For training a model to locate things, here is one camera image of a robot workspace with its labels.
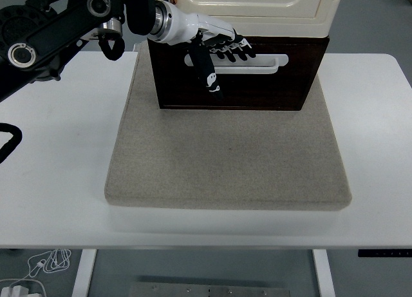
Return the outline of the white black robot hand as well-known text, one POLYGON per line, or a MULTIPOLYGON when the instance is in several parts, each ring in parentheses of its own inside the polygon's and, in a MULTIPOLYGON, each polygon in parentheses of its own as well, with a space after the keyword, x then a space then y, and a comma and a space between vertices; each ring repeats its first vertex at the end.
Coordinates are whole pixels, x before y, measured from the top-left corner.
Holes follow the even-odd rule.
POLYGON ((230 62, 256 56, 247 39, 231 24, 204 14, 186 14, 167 1, 156 3, 156 21, 150 38, 186 49, 200 82, 218 100, 223 98, 223 92, 211 56, 230 62))

